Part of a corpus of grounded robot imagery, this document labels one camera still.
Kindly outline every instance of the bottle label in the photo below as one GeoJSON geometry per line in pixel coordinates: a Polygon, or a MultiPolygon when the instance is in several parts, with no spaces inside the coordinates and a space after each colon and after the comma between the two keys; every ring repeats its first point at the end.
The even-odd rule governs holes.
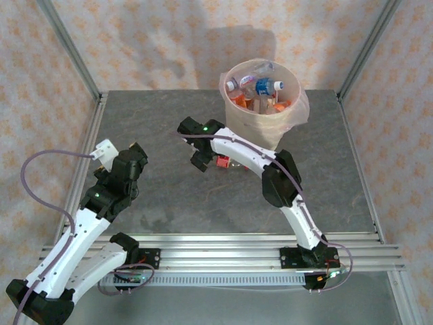
{"type": "Polygon", "coordinates": [[[256,92],[259,95],[271,95],[269,93],[269,89],[267,87],[269,78],[262,78],[257,80],[256,83],[256,92]]]}
{"type": "Polygon", "coordinates": [[[254,76],[245,76],[242,78],[239,82],[239,88],[244,88],[249,83],[252,83],[254,80],[256,80],[256,77],[254,76]]]}

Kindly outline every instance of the red object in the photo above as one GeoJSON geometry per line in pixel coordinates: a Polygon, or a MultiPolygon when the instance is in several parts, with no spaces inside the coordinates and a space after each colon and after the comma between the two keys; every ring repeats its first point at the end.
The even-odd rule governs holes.
{"type": "Polygon", "coordinates": [[[230,158],[227,156],[218,156],[216,161],[218,167],[229,168],[230,166],[230,158]]]}

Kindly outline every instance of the wire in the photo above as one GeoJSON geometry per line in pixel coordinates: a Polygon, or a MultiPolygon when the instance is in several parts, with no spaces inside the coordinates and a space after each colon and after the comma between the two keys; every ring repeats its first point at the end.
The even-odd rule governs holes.
{"type": "MultiPolygon", "coordinates": [[[[142,267],[147,267],[147,268],[149,268],[149,269],[152,271],[152,274],[150,275],[150,277],[149,277],[145,282],[143,282],[143,283],[140,284],[139,286],[136,286],[135,288],[132,288],[132,289],[131,289],[131,288],[128,288],[128,291],[127,291],[127,292],[128,292],[129,295],[130,295],[131,293],[133,293],[134,291],[137,291],[137,290],[143,288],[146,284],[148,284],[150,281],[152,281],[152,279],[153,279],[154,276],[155,276],[155,269],[154,269],[154,267],[151,266],[150,264],[146,264],[146,263],[136,263],[136,264],[122,265],[122,266],[120,266],[120,267],[117,267],[116,270],[115,270],[114,272],[110,272],[110,273],[116,274],[118,269],[127,269],[127,268],[130,268],[130,267],[137,267],[137,266],[142,266],[142,267]]],[[[105,295],[105,296],[117,296],[117,295],[123,295],[123,290],[120,290],[120,291],[112,291],[112,292],[110,292],[110,291],[105,291],[105,290],[102,288],[102,286],[101,286],[101,280],[97,282],[97,289],[100,291],[100,293],[102,293],[102,294],[105,295]]]]}
{"type": "Polygon", "coordinates": [[[276,164],[282,171],[283,173],[288,177],[288,179],[293,183],[293,186],[296,188],[296,190],[298,191],[300,197],[302,198],[302,200],[297,200],[296,203],[298,203],[298,206],[300,208],[300,210],[302,211],[302,214],[305,216],[306,221],[309,224],[309,227],[312,231],[312,233],[314,233],[314,235],[317,237],[317,239],[319,239],[320,242],[324,243],[326,246],[328,247],[340,247],[343,248],[349,257],[350,260],[350,267],[349,267],[349,271],[347,273],[347,276],[343,279],[343,281],[341,281],[340,283],[336,284],[335,286],[329,287],[329,288],[324,288],[324,289],[318,289],[318,290],[314,290],[317,292],[322,292],[322,291],[329,291],[332,289],[335,289],[339,286],[341,286],[343,283],[345,283],[350,275],[352,274],[353,271],[353,256],[350,253],[349,249],[347,247],[345,247],[344,245],[341,244],[337,244],[337,243],[333,243],[333,242],[326,242],[322,239],[322,237],[314,230],[313,225],[311,224],[310,218],[307,214],[307,212],[305,211],[304,207],[301,205],[301,203],[306,204],[306,199],[305,199],[305,195],[304,192],[302,191],[302,188],[300,188],[299,184],[295,181],[295,179],[293,178],[292,175],[290,175],[289,171],[277,160],[275,160],[274,158],[270,157],[269,155],[265,154],[264,152],[260,151],[259,149],[257,149],[256,147],[254,147],[252,144],[249,144],[248,142],[236,139],[234,137],[227,137],[224,135],[215,135],[215,134],[194,134],[194,135],[189,135],[189,134],[181,134],[181,133],[174,133],[175,135],[178,135],[180,137],[183,138],[191,138],[191,139],[200,139],[200,138],[205,138],[205,139],[223,139],[223,140],[228,140],[231,142],[236,142],[238,144],[243,145],[244,147],[247,147],[248,149],[251,149],[253,152],[261,155],[263,158],[266,158],[267,160],[271,161],[272,163],[276,164]]]}
{"type": "Polygon", "coordinates": [[[23,299],[21,300],[20,305],[17,308],[17,312],[15,314],[14,321],[12,323],[13,325],[18,324],[18,320],[20,319],[20,315],[24,309],[24,306],[26,305],[26,302],[27,302],[29,296],[33,292],[33,290],[37,287],[37,285],[41,282],[41,280],[45,277],[45,275],[47,275],[47,273],[53,268],[53,266],[62,258],[64,253],[68,250],[72,240],[74,239],[73,235],[75,233],[75,222],[74,222],[74,219],[72,218],[72,216],[65,209],[62,209],[60,207],[57,207],[55,205],[52,205],[51,203],[48,203],[48,202],[42,200],[41,198],[36,196],[36,194],[33,193],[32,190],[28,187],[28,184],[26,181],[26,176],[25,176],[27,165],[30,163],[30,161],[32,161],[36,157],[39,157],[43,154],[67,154],[69,156],[75,156],[75,157],[81,157],[81,158],[93,158],[93,156],[91,156],[90,154],[79,154],[78,152],[52,149],[52,150],[43,150],[43,151],[37,152],[36,154],[33,154],[32,156],[28,157],[26,159],[26,161],[24,161],[24,164],[22,164],[21,172],[20,172],[20,178],[21,178],[21,183],[24,186],[24,189],[27,191],[28,195],[30,195],[34,200],[36,200],[38,203],[46,206],[47,208],[53,209],[57,212],[64,214],[68,218],[69,223],[70,223],[70,235],[69,235],[69,238],[67,239],[65,245],[63,246],[63,248],[54,257],[53,261],[41,272],[41,274],[38,275],[39,280],[35,280],[35,282],[33,282],[33,284],[27,290],[26,294],[24,295],[23,299]]]}

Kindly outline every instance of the floral wallpaper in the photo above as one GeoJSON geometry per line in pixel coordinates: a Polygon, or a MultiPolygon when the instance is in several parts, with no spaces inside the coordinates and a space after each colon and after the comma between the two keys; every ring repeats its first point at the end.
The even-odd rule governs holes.
{"type": "Polygon", "coordinates": [[[386,240],[433,320],[433,5],[403,1],[344,103],[386,240]]]}
{"type": "MultiPolygon", "coordinates": [[[[39,150],[78,150],[95,103],[36,1],[0,2],[0,39],[0,324],[11,324],[6,286],[35,268],[59,221],[24,191],[21,164],[39,150]]],[[[38,196],[62,205],[75,165],[42,156],[26,178],[38,196]]]]}
{"type": "Polygon", "coordinates": [[[53,2],[102,91],[217,89],[252,58],[339,90],[386,0],[53,2]]]}

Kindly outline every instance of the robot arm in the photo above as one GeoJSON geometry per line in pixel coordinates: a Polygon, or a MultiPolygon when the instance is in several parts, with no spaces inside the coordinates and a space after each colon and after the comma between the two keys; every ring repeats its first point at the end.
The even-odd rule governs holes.
{"type": "Polygon", "coordinates": [[[206,165],[215,156],[223,155],[236,160],[256,173],[262,179],[265,199],[281,210],[293,228],[298,242],[298,253],[302,256],[306,266],[324,265],[325,256],[328,256],[334,249],[326,247],[320,241],[319,236],[326,241],[325,236],[314,224],[294,184],[275,163],[266,158],[269,156],[283,165],[300,187],[301,178],[292,155],[288,151],[282,150],[276,153],[256,146],[216,120],[209,120],[201,125],[191,117],[187,117],[179,125],[177,131],[185,135],[185,141],[196,148],[191,162],[199,170],[205,171],[206,165]],[[209,135],[210,137],[194,138],[188,135],[209,135]]]}
{"type": "Polygon", "coordinates": [[[137,143],[118,152],[109,140],[104,140],[92,155],[103,166],[94,172],[97,183],[86,191],[80,202],[75,215],[75,233],[69,227],[47,258],[25,280],[12,280],[6,289],[18,307],[29,288],[39,281],[23,312],[40,324],[63,324],[82,295],[108,272],[128,261],[138,248],[138,242],[119,233],[99,254],[77,268],[93,242],[136,199],[137,180],[147,164],[147,156],[137,143]],[[70,236],[73,236],[70,246],[40,279],[41,272],[59,255],[70,236]]]}

